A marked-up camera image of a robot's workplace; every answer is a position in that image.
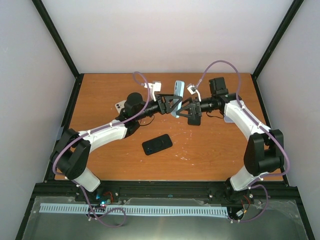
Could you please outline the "light blue phone case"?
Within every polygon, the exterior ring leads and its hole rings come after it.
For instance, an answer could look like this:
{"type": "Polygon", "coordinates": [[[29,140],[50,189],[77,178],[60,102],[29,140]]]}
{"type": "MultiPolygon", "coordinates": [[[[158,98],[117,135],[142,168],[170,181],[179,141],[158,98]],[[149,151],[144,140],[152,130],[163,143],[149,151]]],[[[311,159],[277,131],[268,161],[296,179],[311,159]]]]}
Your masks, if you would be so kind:
{"type": "MultiPolygon", "coordinates": [[[[177,95],[177,96],[181,96],[183,97],[184,95],[184,89],[185,89],[185,82],[184,81],[181,81],[181,80],[176,80],[175,81],[175,84],[174,84],[174,92],[173,94],[174,95],[177,95]]],[[[179,118],[180,116],[179,115],[172,115],[174,118],[179,118]]]]}

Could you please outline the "lilac phone case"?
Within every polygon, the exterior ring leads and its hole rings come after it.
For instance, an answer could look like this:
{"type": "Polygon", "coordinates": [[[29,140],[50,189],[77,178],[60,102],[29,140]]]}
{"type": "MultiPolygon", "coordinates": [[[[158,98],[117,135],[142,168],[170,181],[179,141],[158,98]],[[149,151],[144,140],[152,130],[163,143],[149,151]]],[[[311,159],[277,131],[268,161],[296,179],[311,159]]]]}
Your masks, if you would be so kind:
{"type": "Polygon", "coordinates": [[[234,121],[230,117],[228,117],[226,115],[223,117],[223,120],[227,124],[233,124],[234,123],[234,121]]]}

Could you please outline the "black smartphone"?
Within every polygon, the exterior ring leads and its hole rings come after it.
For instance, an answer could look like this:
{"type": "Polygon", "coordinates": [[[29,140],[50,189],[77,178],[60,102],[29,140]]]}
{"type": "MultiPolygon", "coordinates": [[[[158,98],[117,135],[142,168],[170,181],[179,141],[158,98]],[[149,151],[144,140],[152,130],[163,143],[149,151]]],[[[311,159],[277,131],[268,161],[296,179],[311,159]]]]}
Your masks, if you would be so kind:
{"type": "Polygon", "coordinates": [[[200,126],[201,125],[201,117],[195,116],[194,118],[189,118],[187,120],[187,124],[190,126],[200,126]]]}

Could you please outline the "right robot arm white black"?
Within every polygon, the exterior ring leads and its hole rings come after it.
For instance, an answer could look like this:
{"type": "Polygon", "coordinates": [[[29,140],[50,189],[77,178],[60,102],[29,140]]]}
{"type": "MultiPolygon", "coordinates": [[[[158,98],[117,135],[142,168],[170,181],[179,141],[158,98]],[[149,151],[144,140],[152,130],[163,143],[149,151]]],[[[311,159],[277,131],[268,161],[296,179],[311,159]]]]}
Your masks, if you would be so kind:
{"type": "Polygon", "coordinates": [[[280,150],[284,145],[284,136],[280,130],[272,130],[259,121],[239,96],[229,93],[224,78],[209,80],[209,88],[210,97],[190,97],[182,102],[175,114],[186,117],[189,125],[198,126],[203,113],[218,110],[243,133],[247,139],[243,167],[224,183],[223,196],[234,201],[255,181],[284,166],[284,155],[280,150]]]}

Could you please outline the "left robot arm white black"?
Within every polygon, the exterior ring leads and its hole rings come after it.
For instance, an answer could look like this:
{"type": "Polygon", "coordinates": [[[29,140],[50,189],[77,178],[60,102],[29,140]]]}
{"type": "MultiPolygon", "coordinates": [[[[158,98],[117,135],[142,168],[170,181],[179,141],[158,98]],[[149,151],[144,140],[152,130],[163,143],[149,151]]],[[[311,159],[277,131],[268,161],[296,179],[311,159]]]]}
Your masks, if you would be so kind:
{"type": "Polygon", "coordinates": [[[86,189],[92,201],[103,198],[100,179],[89,170],[88,158],[94,150],[113,141],[131,136],[139,128],[139,120],[156,113],[170,114],[182,102],[177,94],[157,94],[155,99],[144,101],[140,93],[128,95],[118,117],[105,125],[77,132],[66,130],[50,155],[52,171],[63,175],[78,187],[86,189]]]}

